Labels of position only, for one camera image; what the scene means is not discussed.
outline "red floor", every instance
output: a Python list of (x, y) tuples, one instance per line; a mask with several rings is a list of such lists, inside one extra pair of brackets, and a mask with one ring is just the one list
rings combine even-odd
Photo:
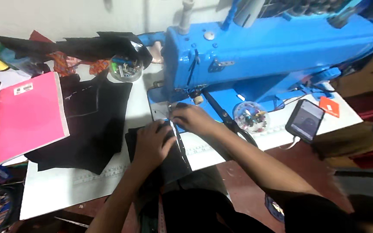
[[(330, 199), (347, 212), (352, 212), (352, 206), (338, 188), (333, 178), (333, 170), (326, 162), (319, 161), (310, 146), (298, 142), (292, 149), (284, 151), (279, 148), (268, 150), (274, 156), (309, 182), (319, 193)], [(248, 214), (259, 220), (277, 233), (284, 232), (284, 225), (277, 221), (264, 206), (264, 192), (247, 176), (235, 161), (218, 164), (217, 168), (224, 180), (236, 211)], [(75, 205), (66, 210), (75, 213), (94, 216), (104, 203), (105, 198)], [(133, 206), (123, 226), (123, 233), (138, 232), (138, 224)]]

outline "notebook label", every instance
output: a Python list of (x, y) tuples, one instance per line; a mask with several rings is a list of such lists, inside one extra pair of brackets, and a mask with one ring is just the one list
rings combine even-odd
[(18, 95), (33, 89), (32, 82), (14, 89), (14, 95)]

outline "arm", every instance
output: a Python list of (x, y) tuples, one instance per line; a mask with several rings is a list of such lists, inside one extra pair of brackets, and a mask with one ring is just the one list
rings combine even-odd
[(138, 189), (148, 175), (163, 162), (176, 141), (176, 137), (172, 137), (163, 144), (164, 137), (172, 128), (166, 126), (157, 132), (158, 126), (162, 123), (163, 121), (155, 121), (138, 130), (135, 156), (131, 166), (97, 213), (86, 233), (121, 232)]
[(182, 105), (172, 112), (172, 121), (197, 134), (220, 142), (232, 158), (267, 194), (274, 190), (320, 195), (292, 169), (242, 139), (224, 124), (213, 120), (203, 109)]

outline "charging cable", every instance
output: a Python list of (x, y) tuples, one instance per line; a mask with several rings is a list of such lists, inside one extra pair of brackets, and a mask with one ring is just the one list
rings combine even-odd
[(300, 138), (298, 136), (293, 136), (293, 143), (290, 146), (285, 147), (285, 148), (279, 146), (279, 148), (282, 149), (282, 150), (288, 150), (288, 149), (292, 148), (294, 145), (296, 145), (296, 143), (298, 141), (300, 141)]

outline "sewing machine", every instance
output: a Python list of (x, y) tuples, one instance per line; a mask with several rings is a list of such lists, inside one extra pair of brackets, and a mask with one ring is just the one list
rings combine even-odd
[(340, 76), (341, 65), (373, 53), (373, 20), (351, 9), (321, 17), (257, 18), (249, 27), (229, 14), (224, 23), (191, 24), (187, 33), (169, 27), (165, 34), (140, 36), (144, 44), (164, 42), (164, 82), (148, 91), (154, 119), (166, 118), (170, 103), (185, 102), (222, 121), (203, 88), (229, 115), (243, 101), (270, 112), (305, 94), (332, 98), (321, 83)]

